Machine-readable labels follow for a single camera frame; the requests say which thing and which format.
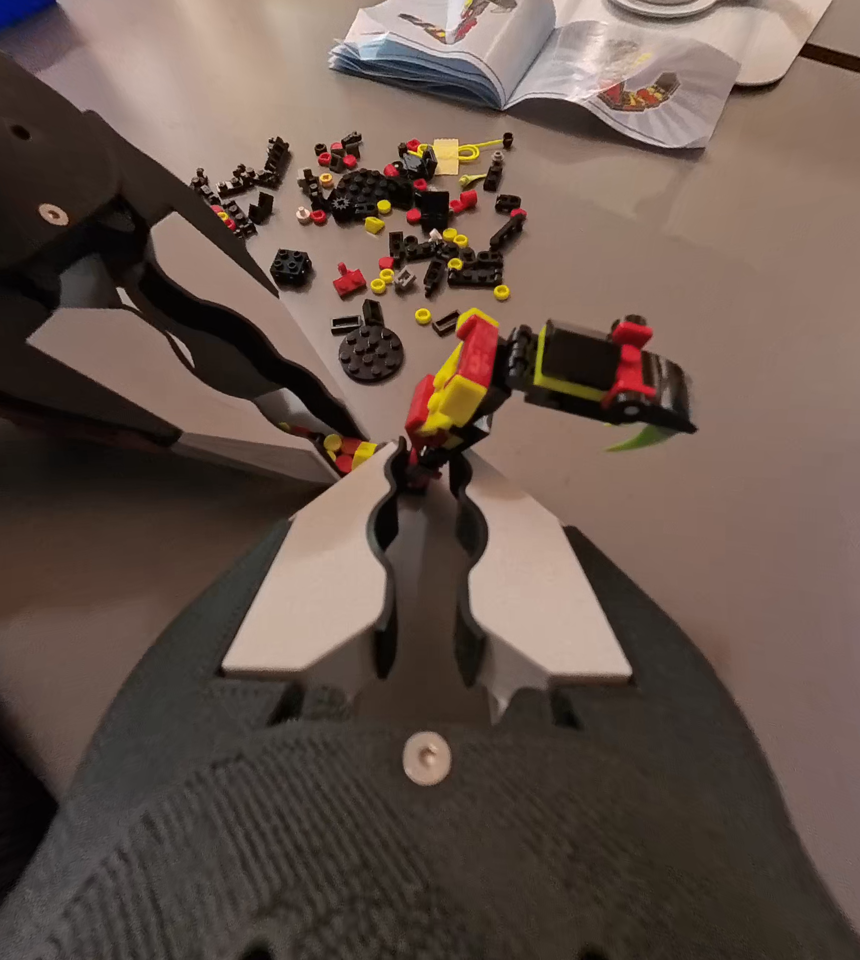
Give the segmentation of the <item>lego instruction booklet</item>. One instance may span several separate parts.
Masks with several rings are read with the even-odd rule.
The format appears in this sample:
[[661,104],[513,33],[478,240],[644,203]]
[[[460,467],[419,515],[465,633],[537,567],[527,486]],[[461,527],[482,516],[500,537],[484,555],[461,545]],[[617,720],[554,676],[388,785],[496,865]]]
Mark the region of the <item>lego instruction booklet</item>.
[[694,150],[736,86],[743,41],[614,2],[382,2],[357,11],[328,66],[503,113],[566,103],[645,145]]

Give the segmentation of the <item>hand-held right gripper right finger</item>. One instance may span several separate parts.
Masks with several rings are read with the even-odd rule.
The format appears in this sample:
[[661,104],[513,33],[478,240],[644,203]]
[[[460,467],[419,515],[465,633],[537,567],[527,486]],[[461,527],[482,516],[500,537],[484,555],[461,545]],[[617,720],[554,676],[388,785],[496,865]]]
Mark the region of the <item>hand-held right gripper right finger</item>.
[[475,453],[449,476],[468,560],[456,658],[490,720],[521,690],[626,685],[628,658],[558,518]]

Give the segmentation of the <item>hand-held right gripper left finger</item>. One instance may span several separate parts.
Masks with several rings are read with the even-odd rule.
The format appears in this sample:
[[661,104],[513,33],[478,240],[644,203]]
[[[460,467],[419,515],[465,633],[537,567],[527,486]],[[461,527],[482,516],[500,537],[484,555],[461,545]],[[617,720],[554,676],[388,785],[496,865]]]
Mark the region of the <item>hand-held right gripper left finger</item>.
[[222,660],[226,677],[338,690],[348,702],[388,677],[398,630],[388,547],[407,458],[402,440],[380,445],[291,518]]

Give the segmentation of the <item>red yellow black lego snake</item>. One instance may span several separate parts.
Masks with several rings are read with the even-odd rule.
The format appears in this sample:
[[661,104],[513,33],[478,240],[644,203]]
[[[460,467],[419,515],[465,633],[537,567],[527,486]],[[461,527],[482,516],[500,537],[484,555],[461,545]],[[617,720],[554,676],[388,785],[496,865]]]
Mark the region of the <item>red yellow black lego snake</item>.
[[405,478],[422,492],[443,468],[487,437],[496,412],[515,394],[526,403],[607,426],[640,426],[608,450],[639,450],[698,431],[690,379],[681,366],[648,348],[652,328],[637,315],[616,319],[606,333],[548,319],[499,333],[478,308],[451,312],[455,345],[437,372],[414,387],[404,422]]

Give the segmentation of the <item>pile of lego pieces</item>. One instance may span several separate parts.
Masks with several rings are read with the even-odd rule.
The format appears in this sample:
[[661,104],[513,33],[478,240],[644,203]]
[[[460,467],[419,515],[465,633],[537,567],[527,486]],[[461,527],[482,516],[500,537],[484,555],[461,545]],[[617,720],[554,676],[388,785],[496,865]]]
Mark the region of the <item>pile of lego pieces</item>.
[[[380,227],[381,211],[387,208],[416,214],[418,222],[431,230],[445,229],[450,213],[447,195],[415,191],[413,180],[403,176],[402,162],[389,169],[393,176],[355,168],[345,173],[328,195],[320,191],[318,177],[309,173],[305,186],[313,208],[308,219],[315,221],[319,214],[323,219],[331,216],[341,223],[367,222]],[[242,268],[253,270],[256,280],[276,297],[277,285],[268,281],[242,242],[230,239],[231,236],[244,238],[254,234],[254,221],[237,208],[221,203],[220,195],[208,186],[203,170],[197,171],[190,187],[180,186],[179,193],[184,200],[197,198],[197,201],[190,202],[186,211],[191,224],[201,229],[219,250],[235,259]],[[391,237],[391,268],[411,260],[430,262],[426,283],[429,294],[447,277],[458,285],[474,289],[503,290],[506,286],[504,258],[495,247],[470,257],[465,248],[457,248],[456,241],[418,242],[414,237],[399,233]],[[216,390],[244,397],[246,386],[255,383],[272,389],[303,387],[321,396],[326,393],[326,385],[316,381],[310,370],[279,354],[257,326],[230,308],[213,304],[186,307],[183,319],[187,326],[180,330],[180,335],[196,363],[196,376]],[[350,330],[362,324],[373,325],[353,318]]]

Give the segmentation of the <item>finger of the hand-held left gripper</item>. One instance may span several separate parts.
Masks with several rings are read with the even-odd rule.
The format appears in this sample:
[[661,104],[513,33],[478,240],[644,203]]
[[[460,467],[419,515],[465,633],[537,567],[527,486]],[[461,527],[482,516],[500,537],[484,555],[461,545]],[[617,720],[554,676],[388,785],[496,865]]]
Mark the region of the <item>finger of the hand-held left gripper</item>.
[[28,344],[180,431],[172,452],[264,476],[331,486],[333,463],[305,436],[335,430],[289,389],[248,384],[245,396],[202,382],[183,342],[129,308],[62,308]]
[[[157,271],[176,286],[180,319],[171,335],[168,319],[140,291],[138,314],[124,317],[124,394],[180,431],[175,452],[309,452],[305,438],[281,430],[306,411],[326,433],[367,440],[352,418],[333,377],[333,360],[312,340],[277,295],[218,250],[177,214],[150,233]],[[266,346],[305,371],[309,379],[277,371],[257,381],[255,360],[238,361],[221,337],[226,314],[241,317]]]

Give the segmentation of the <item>black round lego plate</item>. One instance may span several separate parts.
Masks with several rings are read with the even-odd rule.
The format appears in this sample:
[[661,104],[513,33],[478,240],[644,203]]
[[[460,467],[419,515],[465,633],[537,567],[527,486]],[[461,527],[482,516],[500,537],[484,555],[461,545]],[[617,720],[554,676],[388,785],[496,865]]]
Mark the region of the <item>black round lego plate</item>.
[[362,323],[342,337],[338,359],[350,380],[375,385],[399,373],[404,366],[405,351],[398,335],[385,325]]

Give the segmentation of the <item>black square lego brick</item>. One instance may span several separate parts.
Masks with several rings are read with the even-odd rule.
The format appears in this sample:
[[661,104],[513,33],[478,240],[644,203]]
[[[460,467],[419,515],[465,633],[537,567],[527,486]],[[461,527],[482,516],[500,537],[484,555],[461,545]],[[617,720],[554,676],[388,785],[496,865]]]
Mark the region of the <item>black square lego brick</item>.
[[285,289],[301,289],[310,283],[314,272],[308,252],[288,247],[277,249],[269,273],[274,283]]

